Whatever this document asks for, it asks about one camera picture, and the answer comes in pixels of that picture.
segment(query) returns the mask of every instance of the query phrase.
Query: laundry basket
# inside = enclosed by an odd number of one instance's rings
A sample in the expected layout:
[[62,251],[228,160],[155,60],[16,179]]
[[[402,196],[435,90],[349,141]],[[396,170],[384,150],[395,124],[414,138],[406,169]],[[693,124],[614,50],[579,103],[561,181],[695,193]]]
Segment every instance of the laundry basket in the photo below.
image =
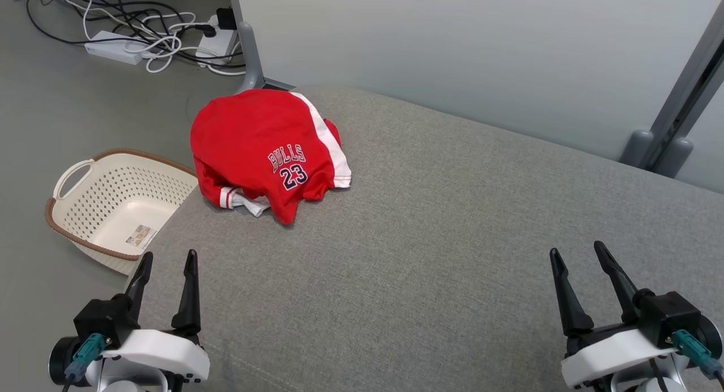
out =
[[[61,195],[68,178],[84,167],[88,172]],[[130,274],[197,184],[186,166],[138,150],[109,150],[63,173],[46,205],[46,221],[94,260]]]

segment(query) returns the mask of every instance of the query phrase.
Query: gray tablecloth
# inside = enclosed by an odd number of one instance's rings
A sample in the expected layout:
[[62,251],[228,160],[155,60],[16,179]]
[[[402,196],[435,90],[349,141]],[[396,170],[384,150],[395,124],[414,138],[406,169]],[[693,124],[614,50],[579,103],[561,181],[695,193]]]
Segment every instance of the gray tablecloth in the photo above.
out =
[[548,251],[612,324],[594,240],[639,287],[724,323],[724,196],[373,93],[298,91],[339,127],[352,188],[301,204],[291,227],[195,191],[152,243],[147,328],[170,326],[199,253],[199,389],[566,390]]

